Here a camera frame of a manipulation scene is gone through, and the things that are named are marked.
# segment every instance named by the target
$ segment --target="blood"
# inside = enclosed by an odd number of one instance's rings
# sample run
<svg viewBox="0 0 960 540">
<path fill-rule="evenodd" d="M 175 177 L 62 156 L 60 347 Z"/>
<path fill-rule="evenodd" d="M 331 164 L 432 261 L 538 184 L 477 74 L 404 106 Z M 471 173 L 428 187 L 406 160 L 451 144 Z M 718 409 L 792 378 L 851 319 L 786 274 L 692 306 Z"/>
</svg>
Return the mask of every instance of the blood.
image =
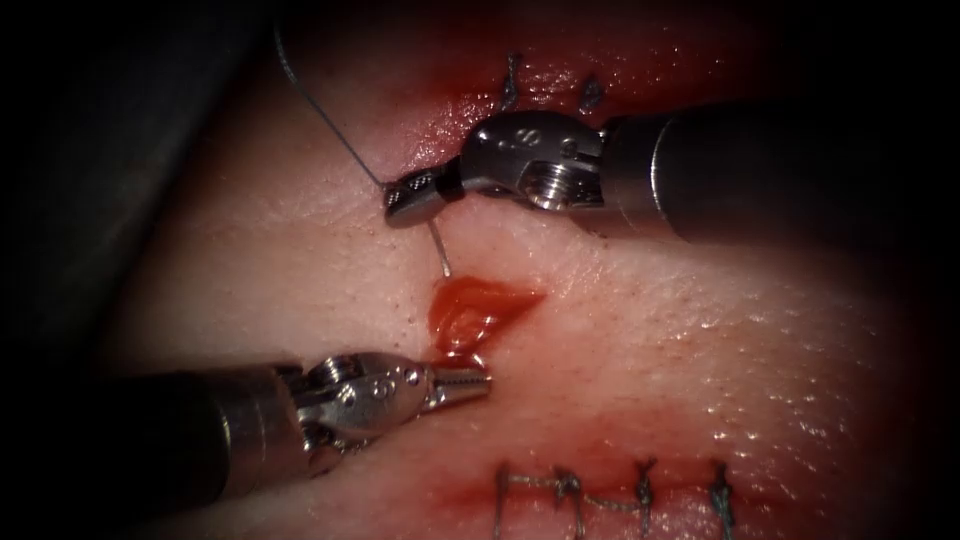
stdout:
<svg viewBox="0 0 960 540">
<path fill-rule="evenodd" d="M 480 347 L 544 298 L 542 293 L 464 276 L 442 282 L 427 315 L 433 347 L 444 364 L 475 365 Z"/>
</svg>

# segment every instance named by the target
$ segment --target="surgical suture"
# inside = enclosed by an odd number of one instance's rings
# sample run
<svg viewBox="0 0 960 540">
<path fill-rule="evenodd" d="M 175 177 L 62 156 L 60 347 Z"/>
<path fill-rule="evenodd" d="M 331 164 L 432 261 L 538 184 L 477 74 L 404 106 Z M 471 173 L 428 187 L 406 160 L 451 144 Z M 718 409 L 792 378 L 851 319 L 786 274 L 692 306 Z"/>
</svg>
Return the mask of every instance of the surgical suture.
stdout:
<svg viewBox="0 0 960 540">
<path fill-rule="evenodd" d="M 723 540 L 733 540 L 733 508 L 730 507 L 730 496 L 733 495 L 733 486 L 727 482 L 727 464 L 718 461 L 715 463 L 715 478 L 707 489 L 710 494 L 710 505 L 720 516 L 723 526 Z"/>
<path fill-rule="evenodd" d="M 596 107 L 603 100 L 606 91 L 597 76 L 590 74 L 583 83 L 583 89 L 580 91 L 580 114 L 585 114 L 590 109 Z"/>
<path fill-rule="evenodd" d="M 523 55 L 512 52 L 507 54 L 507 75 L 503 78 L 503 94 L 500 96 L 500 106 L 498 109 L 506 111 L 516 105 L 517 96 L 517 67 Z"/>
<path fill-rule="evenodd" d="M 570 499 L 575 519 L 575 540 L 583 540 L 587 534 L 583 518 L 583 503 L 601 510 L 642 516 L 641 536 L 646 537 L 650 530 L 650 507 L 653 504 L 653 490 L 648 472 L 656 463 L 657 460 L 653 457 L 645 463 L 637 463 L 637 471 L 640 477 L 634 489 L 637 496 L 636 501 L 616 501 L 586 493 L 580 477 L 565 467 L 554 466 L 553 476 L 551 477 L 537 477 L 513 474 L 510 472 L 509 466 L 504 463 L 497 469 L 495 476 L 497 501 L 494 513 L 493 538 L 499 540 L 501 537 L 503 505 L 510 484 L 519 484 L 552 492 L 557 509 L 560 508 L 563 499 Z"/>
</svg>

